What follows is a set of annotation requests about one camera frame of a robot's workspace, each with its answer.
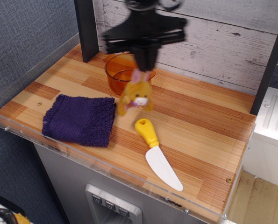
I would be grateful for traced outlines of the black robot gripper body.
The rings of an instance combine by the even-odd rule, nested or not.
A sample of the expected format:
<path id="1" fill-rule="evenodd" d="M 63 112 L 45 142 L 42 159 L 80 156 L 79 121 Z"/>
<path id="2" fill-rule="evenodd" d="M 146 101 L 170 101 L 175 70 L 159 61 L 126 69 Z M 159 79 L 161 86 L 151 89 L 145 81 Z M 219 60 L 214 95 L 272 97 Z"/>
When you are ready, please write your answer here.
<path id="1" fill-rule="evenodd" d="M 104 32 L 102 39 L 109 54 L 130 51 L 132 47 L 161 46 L 184 41 L 186 25 L 185 18 L 162 15 L 155 9 L 132 9 L 129 17 Z"/>

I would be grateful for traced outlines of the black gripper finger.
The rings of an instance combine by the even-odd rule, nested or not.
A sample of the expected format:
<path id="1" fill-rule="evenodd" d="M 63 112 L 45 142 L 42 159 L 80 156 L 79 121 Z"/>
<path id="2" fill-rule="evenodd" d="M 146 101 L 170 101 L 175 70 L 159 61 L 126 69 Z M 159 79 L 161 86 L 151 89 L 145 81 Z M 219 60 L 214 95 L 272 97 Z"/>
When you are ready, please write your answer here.
<path id="1" fill-rule="evenodd" d="M 140 71 L 147 71 L 147 62 L 146 62 L 146 50 L 142 48 L 133 48 L 133 54 L 135 57 L 135 61 Z"/>
<path id="2" fill-rule="evenodd" d="M 147 49 L 147 70 L 154 69 L 157 60 L 158 49 L 158 45 L 153 45 Z"/>

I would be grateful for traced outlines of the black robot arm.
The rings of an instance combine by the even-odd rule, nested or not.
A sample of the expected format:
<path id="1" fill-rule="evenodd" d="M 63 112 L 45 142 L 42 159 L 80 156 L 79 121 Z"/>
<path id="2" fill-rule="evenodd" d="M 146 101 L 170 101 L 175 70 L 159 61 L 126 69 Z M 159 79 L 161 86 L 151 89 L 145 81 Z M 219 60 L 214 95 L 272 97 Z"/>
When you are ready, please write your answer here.
<path id="1" fill-rule="evenodd" d="M 171 12 L 182 1 L 127 0 L 125 4 L 130 10 L 129 17 L 102 35 L 107 44 L 107 53 L 128 51 L 134 55 L 140 71 L 151 71 L 161 46 L 185 40 L 184 28 L 187 24 L 184 18 L 158 14 L 156 7 L 162 6 Z"/>

